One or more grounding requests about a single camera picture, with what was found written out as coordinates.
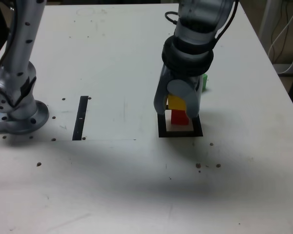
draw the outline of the table surface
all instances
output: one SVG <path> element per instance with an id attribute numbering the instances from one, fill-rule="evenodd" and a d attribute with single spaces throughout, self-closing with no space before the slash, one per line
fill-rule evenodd
<path id="1" fill-rule="evenodd" d="M 204 136 L 158 138 L 177 7 L 45 8 L 31 61 L 50 119 L 0 135 L 0 234 L 293 234 L 293 105 L 241 7 L 214 50 Z"/>

